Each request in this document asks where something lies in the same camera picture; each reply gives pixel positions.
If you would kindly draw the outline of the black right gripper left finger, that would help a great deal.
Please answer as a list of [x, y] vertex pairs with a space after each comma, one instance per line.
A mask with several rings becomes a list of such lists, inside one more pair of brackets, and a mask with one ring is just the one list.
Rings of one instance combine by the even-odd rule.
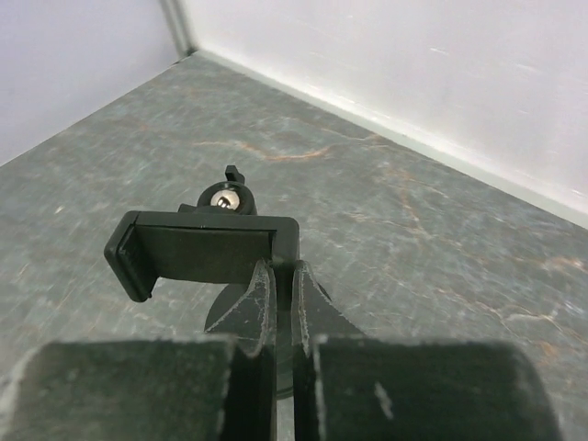
[[258, 262], [230, 316], [193, 340], [51, 342], [1, 384], [4, 440], [273, 440], [276, 283]]

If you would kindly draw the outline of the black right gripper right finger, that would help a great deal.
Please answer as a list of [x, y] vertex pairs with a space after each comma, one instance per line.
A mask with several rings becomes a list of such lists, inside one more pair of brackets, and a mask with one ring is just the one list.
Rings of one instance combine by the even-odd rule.
[[298, 440], [555, 440], [558, 418], [529, 358], [502, 341], [362, 334], [308, 263], [293, 275]]

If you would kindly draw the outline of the black phone stand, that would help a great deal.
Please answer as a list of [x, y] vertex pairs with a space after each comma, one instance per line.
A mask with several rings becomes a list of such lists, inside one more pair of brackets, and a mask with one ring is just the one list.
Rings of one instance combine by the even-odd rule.
[[300, 257], [300, 226], [288, 217], [258, 214], [254, 195], [234, 165], [206, 188], [197, 204], [175, 212], [129, 211], [104, 249], [129, 298], [145, 302], [159, 279], [220, 285], [204, 331], [229, 335], [255, 354], [269, 333], [276, 360], [277, 398], [294, 393], [294, 352], [309, 334], [303, 291], [330, 297]]

